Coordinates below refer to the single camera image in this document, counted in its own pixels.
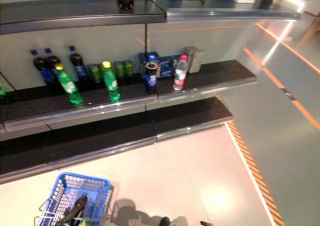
blue shopping basket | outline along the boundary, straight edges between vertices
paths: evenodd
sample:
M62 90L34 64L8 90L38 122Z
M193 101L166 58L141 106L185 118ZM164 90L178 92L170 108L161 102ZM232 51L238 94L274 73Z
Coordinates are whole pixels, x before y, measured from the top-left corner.
M106 179L89 177L80 174L61 173L54 184L50 197L42 211L38 226L55 226L63 218L67 207L71 209L83 194L88 197L84 219L91 226L98 226L106 215L113 186Z

blue bottle cap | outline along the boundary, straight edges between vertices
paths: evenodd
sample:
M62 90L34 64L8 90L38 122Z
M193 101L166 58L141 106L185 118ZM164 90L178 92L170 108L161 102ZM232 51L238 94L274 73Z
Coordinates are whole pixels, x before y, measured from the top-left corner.
M76 51L76 48L75 48L75 46L71 45L71 46L69 46L69 50L73 52L73 51Z
M149 58L149 61L151 61L151 62L156 61L156 56L154 56L154 55L149 55L148 58Z
M51 54L51 53L52 53L52 50L51 50L51 48L49 48L49 47L45 48L44 51L45 51L47 54Z
M30 53L33 55L33 56L36 56L36 55L38 55L38 52L37 52L37 50L34 50L34 49L32 49L31 51L30 51Z

yellow black striped tape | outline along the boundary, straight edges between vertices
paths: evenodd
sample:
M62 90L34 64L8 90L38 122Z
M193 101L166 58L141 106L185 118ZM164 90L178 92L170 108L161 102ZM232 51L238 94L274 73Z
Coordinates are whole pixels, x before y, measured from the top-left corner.
M249 169L252 172L252 175L253 175L256 183L258 184L258 187L262 193L262 196L264 197L266 205L268 206L268 209L272 215L272 218L273 218L275 224L277 226L285 226L285 223L284 223L284 221L278 211L278 208L275 205L275 201L271 197L270 192L267 189L267 185L265 184L264 179L261 176L261 174L257 168L257 165L255 164L251 154L249 153L248 148L246 147L243 139L241 138L241 136L236 128L236 125L233 122L228 122L228 126L234 136L235 141L239 145L239 148L245 158L245 161L247 162L247 164L249 166Z

green soda bottle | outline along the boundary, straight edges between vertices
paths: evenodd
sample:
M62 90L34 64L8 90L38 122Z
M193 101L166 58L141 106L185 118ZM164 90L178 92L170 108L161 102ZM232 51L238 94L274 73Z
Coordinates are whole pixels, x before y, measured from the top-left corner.
M111 64L108 61L102 63L104 68L103 79L108 89L109 98L112 102L120 99L120 93L118 92L118 84L114 72L111 70Z
M64 91L68 94L71 103L75 105L82 104L84 101L77 89L77 86L71 76L64 71L64 66L61 63L57 63L55 65L55 69L58 70L58 80Z

store shelf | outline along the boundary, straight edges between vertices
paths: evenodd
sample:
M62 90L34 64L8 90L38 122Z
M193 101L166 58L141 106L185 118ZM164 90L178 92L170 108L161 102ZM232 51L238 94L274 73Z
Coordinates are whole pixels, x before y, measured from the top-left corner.
M0 184L215 127L232 114L217 98L1 142Z
M168 23L186 21L274 21L300 20L300 13L272 5L259 9L256 3L237 3L232 0L152 0L166 11Z
M227 60L203 64L199 72L189 73L180 92L173 89L171 79L160 80L157 83L157 92L161 104L170 104L256 81L257 77L237 60Z
M22 100L22 95L41 95L44 90L28 89L37 93L18 93L21 101L2 106L1 141L209 98L256 81L242 64L228 60L203 64L200 72L187 76L181 92L173 90L172 79L159 80L158 95L147 94L143 82L120 86L121 101L116 103L109 100L105 88L82 92L84 105L79 108L65 94Z
M1 34L75 27L163 23L151 0L134 0L133 10L117 0L41 0L1 4Z

